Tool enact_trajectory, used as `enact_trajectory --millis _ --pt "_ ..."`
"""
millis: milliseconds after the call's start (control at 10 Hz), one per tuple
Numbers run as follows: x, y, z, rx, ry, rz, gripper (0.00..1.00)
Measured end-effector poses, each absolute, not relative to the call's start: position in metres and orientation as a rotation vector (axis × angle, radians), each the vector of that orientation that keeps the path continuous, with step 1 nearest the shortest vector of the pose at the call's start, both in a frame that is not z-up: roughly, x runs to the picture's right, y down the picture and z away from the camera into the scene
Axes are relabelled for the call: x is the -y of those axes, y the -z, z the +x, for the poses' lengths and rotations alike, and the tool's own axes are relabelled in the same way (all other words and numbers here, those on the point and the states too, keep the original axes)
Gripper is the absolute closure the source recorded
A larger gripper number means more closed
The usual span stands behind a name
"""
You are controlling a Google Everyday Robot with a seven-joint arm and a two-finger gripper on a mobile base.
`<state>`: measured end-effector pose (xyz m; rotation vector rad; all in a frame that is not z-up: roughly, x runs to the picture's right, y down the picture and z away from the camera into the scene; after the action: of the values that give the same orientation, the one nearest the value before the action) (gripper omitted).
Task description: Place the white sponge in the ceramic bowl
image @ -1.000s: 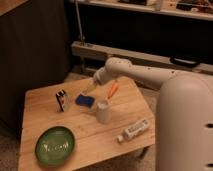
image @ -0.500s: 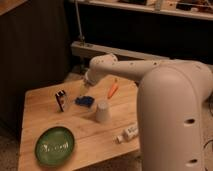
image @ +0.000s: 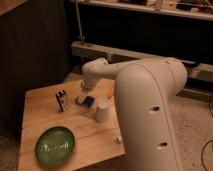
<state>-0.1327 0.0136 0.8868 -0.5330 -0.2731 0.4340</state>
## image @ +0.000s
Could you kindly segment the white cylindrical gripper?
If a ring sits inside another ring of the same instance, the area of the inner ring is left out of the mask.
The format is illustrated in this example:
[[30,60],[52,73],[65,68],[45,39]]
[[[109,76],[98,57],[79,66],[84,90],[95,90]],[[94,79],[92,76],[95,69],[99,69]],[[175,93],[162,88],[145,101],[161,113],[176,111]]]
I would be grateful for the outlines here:
[[[92,87],[89,85],[89,84],[86,84],[84,81],[81,81],[81,90],[83,92],[91,92],[92,91]],[[85,100],[86,97],[80,97],[78,96],[76,98],[76,104],[83,104],[84,103],[84,100]]]

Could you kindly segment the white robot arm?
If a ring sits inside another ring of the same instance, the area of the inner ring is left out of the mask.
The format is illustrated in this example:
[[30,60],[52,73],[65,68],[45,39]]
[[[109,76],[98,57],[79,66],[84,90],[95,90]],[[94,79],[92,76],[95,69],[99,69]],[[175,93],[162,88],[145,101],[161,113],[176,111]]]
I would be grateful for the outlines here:
[[104,58],[83,65],[81,104],[102,78],[113,79],[114,104],[129,171],[183,171],[168,107],[187,81],[176,58],[145,58],[110,64]]

